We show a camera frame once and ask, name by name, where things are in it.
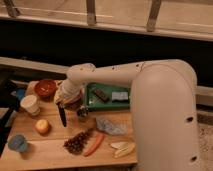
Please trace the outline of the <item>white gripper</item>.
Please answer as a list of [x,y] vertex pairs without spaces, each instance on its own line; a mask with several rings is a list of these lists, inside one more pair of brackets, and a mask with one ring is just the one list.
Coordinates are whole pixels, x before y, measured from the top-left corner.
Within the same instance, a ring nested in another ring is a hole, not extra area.
[[79,87],[69,86],[65,89],[62,84],[59,85],[54,95],[54,103],[65,108],[68,105],[74,105],[82,98],[82,92]]

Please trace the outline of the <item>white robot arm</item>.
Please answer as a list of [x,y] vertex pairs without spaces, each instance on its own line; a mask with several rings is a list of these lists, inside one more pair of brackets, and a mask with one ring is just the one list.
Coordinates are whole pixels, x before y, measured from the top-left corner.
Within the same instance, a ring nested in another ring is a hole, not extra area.
[[201,171],[196,113],[197,76],[182,60],[156,60],[97,68],[74,65],[55,101],[75,103],[87,83],[129,87],[137,171]]

